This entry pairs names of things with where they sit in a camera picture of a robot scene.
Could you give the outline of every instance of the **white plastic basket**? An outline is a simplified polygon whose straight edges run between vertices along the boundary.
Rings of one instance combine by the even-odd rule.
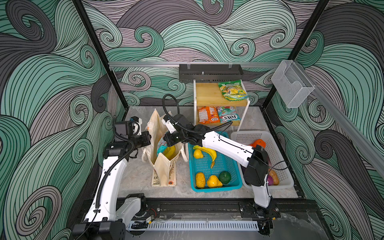
[[[284,161],[283,156],[280,153],[279,148],[277,147],[275,141],[273,140],[272,135],[269,132],[266,131],[239,131],[239,132],[233,132],[231,134],[231,139],[244,144],[244,145],[250,145],[252,144],[256,139],[262,139],[265,144],[265,150],[268,153],[269,159],[271,160],[272,165],[275,165],[276,163],[280,161]],[[244,181],[243,172],[241,171],[241,166],[238,164],[240,175],[243,181],[243,185],[246,188],[252,188],[251,185],[248,185]],[[282,169],[285,168],[287,165],[285,162],[277,164],[274,168]],[[289,169],[285,170],[275,170],[278,178],[279,178],[279,185],[272,185],[268,186],[268,189],[284,189],[289,188],[293,186],[293,178],[291,173],[289,172]]]

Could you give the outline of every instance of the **wave pattern wallpaper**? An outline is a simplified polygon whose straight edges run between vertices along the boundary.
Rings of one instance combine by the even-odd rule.
[[[124,112],[110,85],[71,0],[0,1],[2,239],[69,238]]]
[[[368,0],[328,8],[297,61],[384,156],[383,11],[380,1]],[[315,96],[298,109],[287,109],[278,94],[272,103],[279,140],[334,238],[381,240],[384,180],[369,159]]]
[[[333,0],[330,5],[349,2]],[[109,61],[287,59],[317,1],[83,0]],[[115,68],[130,105],[159,106],[166,93],[193,105],[193,85],[177,68]],[[251,105],[261,105],[273,69],[244,69]]]

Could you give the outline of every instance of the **banana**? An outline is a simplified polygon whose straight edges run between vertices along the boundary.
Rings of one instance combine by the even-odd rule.
[[[206,148],[206,147],[200,147],[200,146],[198,146],[198,145],[195,145],[195,146],[193,147],[193,149],[194,149],[194,150],[199,149],[199,150],[201,150],[201,151],[203,151],[203,152],[208,153],[209,156],[211,156],[211,158],[212,158],[211,168],[214,167],[214,165],[215,165],[215,159],[217,158],[217,153],[216,153],[215,150],[210,149],[210,148]]]

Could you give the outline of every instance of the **green snack bag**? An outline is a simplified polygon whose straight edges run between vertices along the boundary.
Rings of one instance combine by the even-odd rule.
[[[229,101],[240,101],[248,98],[245,89],[241,86],[241,80],[218,83],[221,94]]]

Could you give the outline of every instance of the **toy fruit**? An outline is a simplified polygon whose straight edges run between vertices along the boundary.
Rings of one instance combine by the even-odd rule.
[[[274,170],[269,171],[269,175],[273,178],[273,184],[274,185],[279,185],[280,181],[279,178],[277,177],[277,173]]]
[[[204,188],[205,187],[205,176],[204,173],[198,172],[196,174],[196,187],[197,188]]]
[[[260,145],[260,146],[262,146],[263,148],[266,147],[265,142],[264,142],[263,140],[261,140],[261,139],[257,139],[257,140],[255,140],[250,146],[252,146],[252,147],[256,147],[257,145]]]
[[[222,172],[219,174],[218,179],[219,179],[219,181],[220,181],[222,184],[228,184],[228,183],[231,181],[231,174],[229,174],[229,172],[222,171]]]
[[[196,150],[193,152],[193,157],[195,157],[196,159],[199,159],[199,158],[203,158],[204,155],[203,155],[203,153],[201,152],[200,149],[196,149]]]
[[[223,184],[219,181],[219,179],[215,175],[212,175],[209,177],[207,181],[207,185],[209,188],[216,188],[216,187],[223,186]]]
[[[172,159],[172,155],[175,153],[175,150],[176,150],[176,147],[175,146],[172,146],[172,147],[167,147],[163,154],[164,156],[166,156],[166,158],[168,158],[169,160]]]
[[[214,165],[215,165],[215,159],[216,159],[216,157],[217,157],[217,153],[216,153],[215,150],[210,149],[210,148],[206,148],[206,147],[200,147],[199,145],[195,145],[195,146],[193,146],[193,149],[194,149],[194,150],[199,149],[199,150],[201,150],[201,151],[203,151],[203,152],[208,153],[209,156],[211,156],[211,158],[212,158],[211,168],[214,167]]]
[[[273,177],[271,175],[268,175],[266,180],[268,181],[268,186],[273,185]]]

